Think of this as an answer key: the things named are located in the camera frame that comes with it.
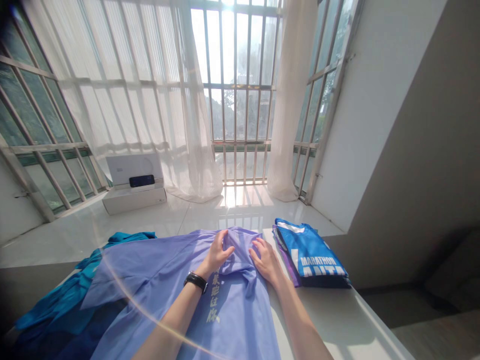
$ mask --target forearm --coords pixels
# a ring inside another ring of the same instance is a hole
[[[211,272],[200,266],[195,274],[208,279]],[[202,296],[202,290],[188,282],[171,305],[150,336],[137,351],[133,359],[175,360],[182,346],[182,338],[187,333],[195,309]]]
[[[333,359],[290,279],[282,274],[274,287],[280,299],[296,360]]]

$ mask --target white table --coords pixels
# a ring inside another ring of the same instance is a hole
[[[263,238],[273,246],[287,274],[271,228],[263,229]],[[304,287],[297,293],[334,359],[414,359],[355,289]],[[293,360],[280,301],[270,285],[268,294],[281,359]]]

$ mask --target smartphone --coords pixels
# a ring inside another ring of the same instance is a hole
[[[130,181],[131,188],[138,188],[140,186],[155,184],[153,175],[134,176],[128,179]]]

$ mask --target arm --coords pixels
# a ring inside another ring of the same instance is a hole
[[[333,360],[300,301],[294,285],[282,271],[272,245],[259,237],[256,240],[253,244],[260,252],[260,258],[253,249],[249,249],[250,256],[257,270],[278,294],[295,358],[297,360]]]
[[[222,230],[217,233],[205,260],[194,271],[201,278],[208,280],[210,275],[218,270],[234,252],[235,248],[233,246],[223,251],[223,239],[227,232],[228,230]],[[160,324],[162,326],[157,326],[151,332],[133,359],[174,360],[183,342],[181,337],[187,333],[200,296],[202,296],[202,290],[191,282],[187,282],[170,309],[161,319]],[[164,329],[163,326],[173,330],[176,334]]]

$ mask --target hand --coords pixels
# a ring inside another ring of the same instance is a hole
[[[280,267],[280,262],[275,254],[274,248],[260,237],[257,237],[256,241],[254,240],[252,243],[256,246],[258,252],[260,252],[259,258],[252,248],[248,249],[255,267],[274,288],[277,288],[280,281],[285,278],[285,275]]]
[[[202,277],[205,281],[208,280],[214,271],[217,271],[224,264],[224,262],[235,250],[233,246],[230,246],[224,251],[224,236],[228,232],[228,229],[217,232],[215,239],[211,243],[210,250],[208,251],[206,258],[202,261],[198,269],[194,271],[195,274],[197,274],[199,277]]]

